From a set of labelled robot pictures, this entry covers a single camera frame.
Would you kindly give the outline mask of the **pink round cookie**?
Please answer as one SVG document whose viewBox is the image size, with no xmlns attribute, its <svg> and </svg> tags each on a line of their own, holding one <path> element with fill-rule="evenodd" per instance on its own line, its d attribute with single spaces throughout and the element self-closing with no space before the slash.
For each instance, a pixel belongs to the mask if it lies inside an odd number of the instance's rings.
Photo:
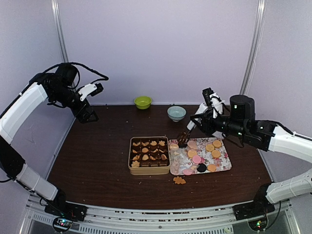
<svg viewBox="0 0 312 234">
<path fill-rule="evenodd" d="M 193 163 L 199 164 L 201 162 L 201 157 L 199 155 L 195 155 L 192 158 Z"/>
</svg>

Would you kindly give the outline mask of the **metal serving tongs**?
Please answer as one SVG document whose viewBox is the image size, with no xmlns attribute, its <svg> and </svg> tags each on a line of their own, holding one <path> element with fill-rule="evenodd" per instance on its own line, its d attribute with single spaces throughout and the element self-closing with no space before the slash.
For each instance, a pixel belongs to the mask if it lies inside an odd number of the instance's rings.
<svg viewBox="0 0 312 234">
<path fill-rule="evenodd" d="M 195 112 L 195 115 L 203 114 L 207 109 L 208 109 L 208 106 L 205 103 L 201 103 L 197 111 Z M 190 120 L 190 122 L 186 126 L 186 130 L 178 135 L 177 141 L 178 141 L 179 148 L 187 147 L 187 142 L 189 141 L 192 130 L 195 127 L 196 127 L 196 124 L 193 122 L 193 120 Z"/>
</svg>

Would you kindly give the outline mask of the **gold cookie tin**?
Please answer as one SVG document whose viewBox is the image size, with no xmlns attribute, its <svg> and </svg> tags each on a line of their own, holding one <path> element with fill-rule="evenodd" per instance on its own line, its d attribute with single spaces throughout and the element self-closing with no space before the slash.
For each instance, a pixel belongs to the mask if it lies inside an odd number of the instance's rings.
<svg viewBox="0 0 312 234">
<path fill-rule="evenodd" d="M 133 142 L 141 142 L 134 147 Z M 130 140 L 128 167 L 135 176 L 166 175 L 170 172 L 169 141 L 166 136 L 133 137 Z"/>
</svg>

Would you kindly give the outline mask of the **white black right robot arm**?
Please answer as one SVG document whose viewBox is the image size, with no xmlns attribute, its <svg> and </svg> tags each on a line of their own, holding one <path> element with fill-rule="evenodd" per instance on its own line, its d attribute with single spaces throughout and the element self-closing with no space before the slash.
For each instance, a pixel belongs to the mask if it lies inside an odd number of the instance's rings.
<svg viewBox="0 0 312 234">
<path fill-rule="evenodd" d="M 230 97 L 229 115 L 223 114 L 225 104 L 210 88 L 203 90 L 205 102 L 191 116 L 187 128 L 197 127 L 211 136 L 215 132 L 225 137 L 237 137 L 241 145 L 253 146 L 262 151 L 284 153 L 306 162 L 312 161 L 312 139 L 297 134 L 273 120 L 255 118 L 254 99 L 245 95 Z M 282 200 L 311 193 L 311 170 L 278 183 L 262 185 L 252 202 L 233 207 L 236 220 L 262 216 L 275 210 L 274 205 Z"/>
</svg>

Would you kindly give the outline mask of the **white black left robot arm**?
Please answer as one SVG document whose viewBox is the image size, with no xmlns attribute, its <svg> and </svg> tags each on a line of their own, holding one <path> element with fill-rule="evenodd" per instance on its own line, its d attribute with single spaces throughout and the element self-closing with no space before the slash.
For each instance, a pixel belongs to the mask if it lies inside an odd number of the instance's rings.
<svg viewBox="0 0 312 234">
<path fill-rule="evenodd" d="M 70 109 L 82 124 L 98 121 L 87 97 L 101 93 L 101 82 L 108 79 L 82 63 L 59 63 L 36 74 L 0 115 L 0 168 L 9 180 L 37 194 L 59 216 L 70 212 L 65 193 L 32 169 L 14 147 L 43 103 Z"/>
</svg>

